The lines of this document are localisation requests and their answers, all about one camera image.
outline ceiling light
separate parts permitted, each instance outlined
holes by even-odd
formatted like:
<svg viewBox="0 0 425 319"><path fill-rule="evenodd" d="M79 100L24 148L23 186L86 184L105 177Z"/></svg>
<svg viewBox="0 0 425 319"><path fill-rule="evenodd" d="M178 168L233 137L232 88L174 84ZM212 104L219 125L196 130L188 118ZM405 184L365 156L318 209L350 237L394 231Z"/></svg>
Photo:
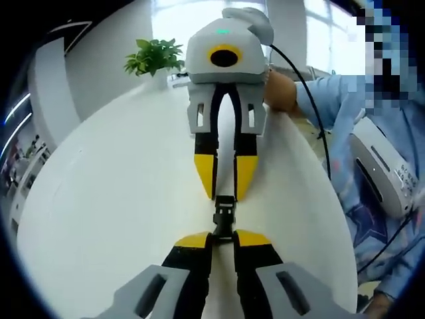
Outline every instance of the ceiling light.
<svg viewBox="0 0 425 319"><path fill-rule="evenodd" d="M20 107L26 100L28 100L29 96L31 94L27 94L26 96L24 96L19 102L18 104L16 104L13 109L11 110L11 112L6 116L6 120L4 122L4 124L6 124L7 120L13 115L13 113L15 113L15 111L18 109L18 107Z"/></svg>
<svg viewBox="0 0 425 319"><path fill-rule="evenodd" d="M30 113L27 116L25 116L25 118L22 120L22 122L19 123L19 125L15 128L15 130L13 131L12 135L10 136L10 138L7 139L6 144L5 144L5 147L1 151L0 158L5 153L5 150L7 149L7 146L9 146L9 143L11 142L11 140L13 139L13 137L16 135L16 133L19 131L19 129L22 127L22 125L24 125L25 122L29 120L29 118L31 117L31 115L33 115L33 113Z"/></svg>

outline black cable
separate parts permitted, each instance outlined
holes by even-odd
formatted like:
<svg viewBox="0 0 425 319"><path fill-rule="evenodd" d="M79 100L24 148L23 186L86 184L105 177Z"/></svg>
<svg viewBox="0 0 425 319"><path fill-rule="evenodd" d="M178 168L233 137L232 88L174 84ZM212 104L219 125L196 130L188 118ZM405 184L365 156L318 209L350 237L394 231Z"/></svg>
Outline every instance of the black cable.
<svg viewBox="0 0 425 319"><path fill-rule="evenodd" d="M307 95L308 95L308 97L310 99L311 106L313 106L314 113L315 113L316 118L317 118L317 123L319 124L320 134L323 136L323 147L325 148L327 176L328 176L329 180L331 180L331 160L329 159L329 151L327 149L327 140L326 140L325 129L323 128L323 124L321 122L321 118L320 118L320 115L319 115L319 110L317 109L317 106L316 106L316 104L314 102L313 96L311 95L311 92L310 92L309 88L307 87L307 84L305 83L305 80L303 79L303 76L301 75L301 73L299 73L298 69L291 62L291 60L281 50L279 50L278 48L276 48L274 45L270 45L270 48L272 48L273 50L275 50L282 58L284 58L286 60L286 62L289 63L289 65L292 67L292 69L294 70L294 72L297 74L297 76L298 76L299 80L301 81L301 83L304 85L305 91L307 92Z"/></svg>
<svg viewBox="0 0 425 319"><path fill-rule="evenodd" d="M357 271L357 275L361 274L367 267L369 267L379 256L381 256L381 254L388 248L389 245L391 245L391 243L396 239L397 235L401 232L401 230L403 230L403 228L410 222L410 220L412 219L413 213L409 213L406 216L406 219L402 222L402 224L400 225L400 227L396 230L396 232L394 233L394 235L390 238L390 240L388 241L388 243L379 251L379 253L377 253L375 255L375 257L373 257L365 266L361 267L358 271Z"/></svg>

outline round table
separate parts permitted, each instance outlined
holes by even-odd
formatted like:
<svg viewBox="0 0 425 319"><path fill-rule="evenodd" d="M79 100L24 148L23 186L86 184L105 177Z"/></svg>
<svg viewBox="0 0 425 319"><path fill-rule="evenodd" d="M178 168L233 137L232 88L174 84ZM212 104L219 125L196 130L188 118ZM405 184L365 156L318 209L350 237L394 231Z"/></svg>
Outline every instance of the round table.
<svg viewBox="0 0 425 319"><path fill-rule="evenodd" d="M19 256L40 296L61 318L97 316L114 292L160 265L181 237L213 231L214 202L194 162L186 88L112 101L52 154L21 217ZM234 114L219 114L217 195L233 195ZM236 226L262 233L283 261L327 284L354 312L357 274L351 237L325 171L285 114L268 109L258 168L236 206ZM203 318L243 318L231 245L214 250Z"/></svg>

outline black clip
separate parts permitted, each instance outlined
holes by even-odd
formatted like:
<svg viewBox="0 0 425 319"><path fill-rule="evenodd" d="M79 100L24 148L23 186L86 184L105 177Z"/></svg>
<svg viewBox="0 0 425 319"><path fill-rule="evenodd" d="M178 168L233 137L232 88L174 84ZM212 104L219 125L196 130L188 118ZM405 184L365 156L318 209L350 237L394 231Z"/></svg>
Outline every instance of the black clip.
<svg viewBox="0 0 425 319"><path fill-rule="evenodd" d="M221 195L215 197L215 214L212 221L217 227L213 235L220 243L232 241L235 209L236 201L233 196Z"/></svg>

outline potted plant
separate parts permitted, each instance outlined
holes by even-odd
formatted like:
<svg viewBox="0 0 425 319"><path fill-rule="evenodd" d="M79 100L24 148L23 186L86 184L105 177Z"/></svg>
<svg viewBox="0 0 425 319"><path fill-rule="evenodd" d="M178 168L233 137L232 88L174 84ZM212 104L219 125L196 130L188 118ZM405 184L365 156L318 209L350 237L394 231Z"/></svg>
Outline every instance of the potted plant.
<svg viewBox="0 0 425 319"><path fill-rule="evenodd" d="M143 40L137 39L136 45L139 50L127 55L127 63L124 70L136 76L150 73L153 77L152 83L156 89L167 87L167 71L171 68L181 70L185 62L177 57L182 53L181 45L175 45L175 39L165 40Z"/></svg>

